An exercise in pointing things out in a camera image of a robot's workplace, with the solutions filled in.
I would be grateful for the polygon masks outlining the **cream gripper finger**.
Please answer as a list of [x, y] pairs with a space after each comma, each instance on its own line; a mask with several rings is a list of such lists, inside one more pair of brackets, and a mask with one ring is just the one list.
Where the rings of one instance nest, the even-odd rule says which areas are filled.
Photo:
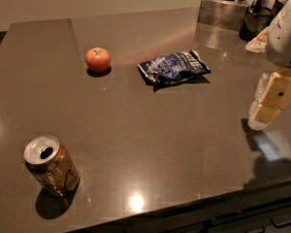
[[270, 79], [270, 74], [267, 74], [267, 73], [263, 73], [261, 78], [259, 79], [259, 82], [256, 87], [256, 91], [255, 91], [255, 100], [257, 102], [262, 101], [264, 94], [266, 92], [269, 79]]
[[261, 102], [255, 100], [249, 109], [248, 126], [255, 131], [264, 130], [291, 103], [291, 69], [283, 68], [270, 74]]

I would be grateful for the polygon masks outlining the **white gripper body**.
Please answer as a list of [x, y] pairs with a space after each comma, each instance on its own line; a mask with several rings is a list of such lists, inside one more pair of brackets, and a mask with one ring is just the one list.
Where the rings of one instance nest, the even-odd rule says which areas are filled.
[[266, 56], [273, 64], [291, 68], [291, 0], [288, 0], [269, 26]]

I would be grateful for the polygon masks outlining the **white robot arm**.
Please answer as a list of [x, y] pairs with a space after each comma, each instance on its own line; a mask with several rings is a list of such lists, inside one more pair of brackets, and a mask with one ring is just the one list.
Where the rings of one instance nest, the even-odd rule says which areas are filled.
[[266, 57], [278, 70], [260, 78], [249, 109], [248, 126], [261, 131], [291, 103], [291, 0], [266, 31]]

